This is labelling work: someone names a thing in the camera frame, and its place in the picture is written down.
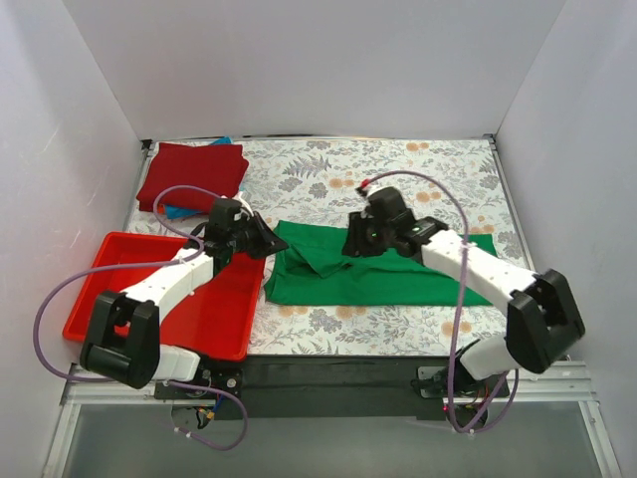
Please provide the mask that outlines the green t shirt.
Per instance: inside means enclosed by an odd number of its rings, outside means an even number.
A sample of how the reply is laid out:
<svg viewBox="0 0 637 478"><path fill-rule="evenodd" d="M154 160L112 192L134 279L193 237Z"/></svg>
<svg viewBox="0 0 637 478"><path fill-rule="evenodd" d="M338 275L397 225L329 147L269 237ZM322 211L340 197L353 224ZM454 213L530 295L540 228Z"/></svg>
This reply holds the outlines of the green t shirt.
<svg viewBox="0 0 637 478"><path fill-rule="evenodd" d="M388 250L381 256L341 254L346 230L281 220L275 233L288 244L277 253L266 299L285 306L457 305L456 280Z"/></svg>

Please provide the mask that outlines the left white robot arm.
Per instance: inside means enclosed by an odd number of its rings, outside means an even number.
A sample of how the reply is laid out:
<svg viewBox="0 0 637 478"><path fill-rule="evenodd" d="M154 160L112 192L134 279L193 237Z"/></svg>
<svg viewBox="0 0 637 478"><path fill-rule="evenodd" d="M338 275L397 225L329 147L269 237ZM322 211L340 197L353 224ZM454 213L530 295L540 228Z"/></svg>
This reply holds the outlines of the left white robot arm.
<svg viewBox="0 0 637 478"><path fill-rule="evenodd" d="M163 345L161 323L183 300L210 283L235 254L264 259L287 248L245 201L216 199L208 220L187 235L171 260L120 292L106 290L97 296L81 367L135 389L153 380L177 380L187 396L204 396L212 375L199 365L201 355Z"/></svg>

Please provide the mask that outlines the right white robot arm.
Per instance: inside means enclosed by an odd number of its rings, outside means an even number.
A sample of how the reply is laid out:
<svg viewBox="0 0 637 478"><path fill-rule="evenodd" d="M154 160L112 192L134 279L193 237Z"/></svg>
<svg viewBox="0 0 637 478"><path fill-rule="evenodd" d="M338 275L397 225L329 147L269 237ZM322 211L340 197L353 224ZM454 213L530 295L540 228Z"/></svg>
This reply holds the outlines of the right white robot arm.
<svg viewBox="0 0 637 478"><path fill-rule="evenodd" d="M365 209L351 212L342 252L380 256L393 249L401 257L442 273L486 299L507 319L500 335L475 340L451 356L452 363L418 380L427 393L473 395L487 379L523 369L545 372L581 340L585 325L566 278L514 266L471 243L431 216L418 219L400 192L373 192Z"/></svg>

